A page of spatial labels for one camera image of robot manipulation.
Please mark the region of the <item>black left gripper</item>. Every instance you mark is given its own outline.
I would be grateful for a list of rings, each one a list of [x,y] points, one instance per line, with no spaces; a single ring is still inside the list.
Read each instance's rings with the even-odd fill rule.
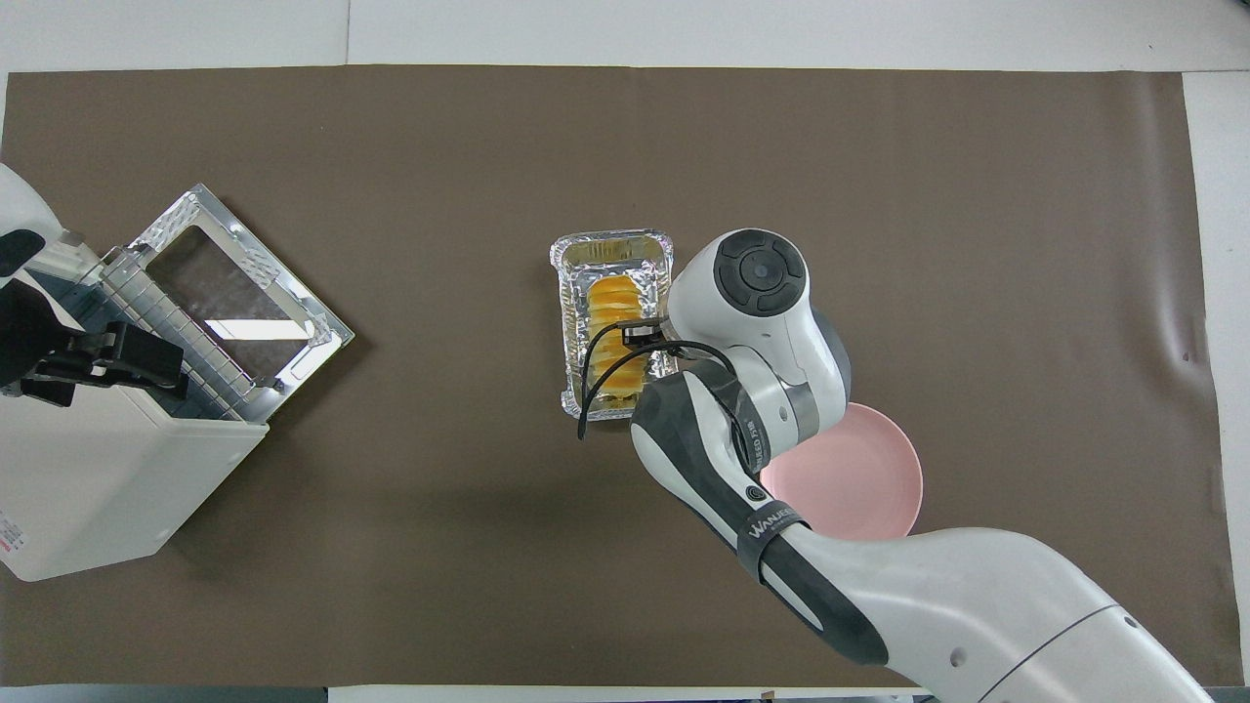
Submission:
[[[182,346],[130,323],[109,323],[105,333],[111,335],[111,341],[105,344],[108,382],[168,397],[188,397]],[[91,357],[72,352],[74,344],[88,335],[62,323],[41,289],[9,283],[1,293],[2,387],[12,387],[48,357],[58,357],[51,373],[58,380],[21,380],[20,392],[22,397],[34,397],[54,407],[71,407],[75,384],[94,387],[98,383],[89,372]]]

